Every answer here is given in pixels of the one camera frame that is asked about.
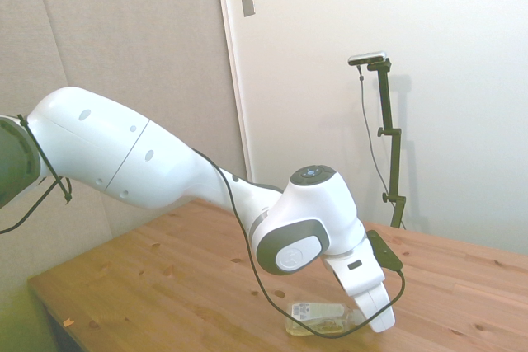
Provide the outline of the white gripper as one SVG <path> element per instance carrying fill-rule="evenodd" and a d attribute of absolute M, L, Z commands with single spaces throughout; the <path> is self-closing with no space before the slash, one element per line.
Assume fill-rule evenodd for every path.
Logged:
<path fill-rule="evenodd" d="M 360 244 L 347 255 L 323 255 L 323 263 L 337 277 L 346 294 L 353 298 L 365 319 L 371 319 L 372 331 L 380 333 L 395 324 L 390 302 L 384 286 L 384 272 L 375 258 L 371 244 Z"/>

